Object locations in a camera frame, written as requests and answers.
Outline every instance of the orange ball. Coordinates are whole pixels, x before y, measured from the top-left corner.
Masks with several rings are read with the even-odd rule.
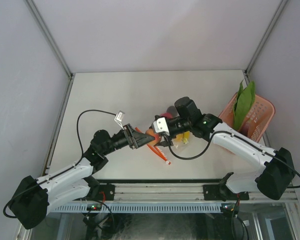
[[[148,129],[145,133],[148,134],[148,135],[151,135],[151,136],[155,137],[155,139],[153,141],[151,141],[150,143],[148,143],[151,146],[154,146],[155,144],[159,143],[161,141],[161,139],[162,139],[157,133],[154,133],[154,131],[153,131],[152,128]]]

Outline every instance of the white wall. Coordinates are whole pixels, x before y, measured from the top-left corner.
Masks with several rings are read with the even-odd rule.
[[[245,69],[281,0],[35,0],[74,73]]]
[[[300,172],[300,0],[288,4],[251,79],[257,93],[269,99],[277,111],[268,128],[271,143],[289,149]],[[297,195],[300,201],[300,189]]]
[[[0,1],[0,240],[17,219],[2,209],[21,179],[40,175],[67,77],[23,1]]]

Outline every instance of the basket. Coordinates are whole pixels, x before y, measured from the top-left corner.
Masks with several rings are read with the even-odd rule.
[[[233,106],[236,95],[237,93],[232,97],[231,101],[219,115],[219,118],[226,122],[230,127],[233,127],[234,125]],[[273,104],[265,98],[255,95],[255,102],[242,123],[242,126],[244,126],[244,124],[250,125],[247,137],[253,141],[259,142],[274,114],[275,107]]]

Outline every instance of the robotic arm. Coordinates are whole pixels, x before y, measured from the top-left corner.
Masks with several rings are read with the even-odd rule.
[[[152,123],[153,131],[165,139],[159,145],[171,150],[171,139],[177,134],[190,131],[194,136],[208,141],[208,146],[210,143],[218,144],[257,168],[254,173],[228,173],[218,184],[221,199],[226,200],[231,194],[257,189],[271,199],[280,199],[296,172],[288,150],[281,148],[276,151],[250,140],[218,117],[201,114],[188,97],[177,100],[175,107],[178,117],[166,119],[156,116]],[[69,201],[86,196],[94,198],[98,194],[99,183],[91,175],[106,165],[107,154],[125,146],[137,149],[155,139],[137,132],[130,124],[122,128],[112,137],[106,130],[97,131],[82,158],[72,165],[37,179],[25,177],[5,206],[4,214],[12,217],[5,213],[6,207],[9,207],[23,226],[30,229],[38,225],[50,211]],[[172,154],[184,160],[195,158]]]

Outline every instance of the pink plastic basket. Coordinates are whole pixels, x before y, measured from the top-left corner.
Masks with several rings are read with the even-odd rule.
[[[237,94],[232,97],[231,101],[219,115],[219,118],[226,122],[230,127],[233,127],[234,124],[233,106],[236,95]],[[247,137],[253,141],[259,142],[274,114],[275,107],[273,104],[265,98],[256,95],[255,102],[242,124],[242,126],[244,126],[245,123],[250,125]]]

